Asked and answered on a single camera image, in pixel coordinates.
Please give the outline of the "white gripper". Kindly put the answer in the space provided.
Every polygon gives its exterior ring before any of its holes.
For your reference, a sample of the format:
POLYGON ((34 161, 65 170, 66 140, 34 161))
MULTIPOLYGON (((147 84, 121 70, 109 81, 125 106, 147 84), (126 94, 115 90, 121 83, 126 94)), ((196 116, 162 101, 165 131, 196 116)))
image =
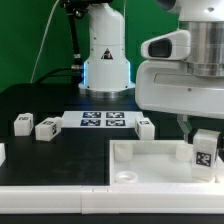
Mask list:
POLYGON ((174 113, 184 141, 192 126, 187 115, 224 119, 224 78, 188 74, 177 61, 144 61, 136 76, 135 101, 143 110, 174 113))

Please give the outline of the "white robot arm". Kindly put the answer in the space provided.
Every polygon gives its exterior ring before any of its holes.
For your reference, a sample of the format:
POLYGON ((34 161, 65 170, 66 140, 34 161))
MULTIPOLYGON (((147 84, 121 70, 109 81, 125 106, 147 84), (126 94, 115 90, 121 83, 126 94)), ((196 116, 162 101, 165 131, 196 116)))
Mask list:
POLYGON ((90 56, 80 90, 104 97, 132 89, 143 110, 223 119, 224 0, 155 1, 179 16, 178 28, 141 44, 145 61, 135 82, 123 17, 106 3, 90 4, 90 56))

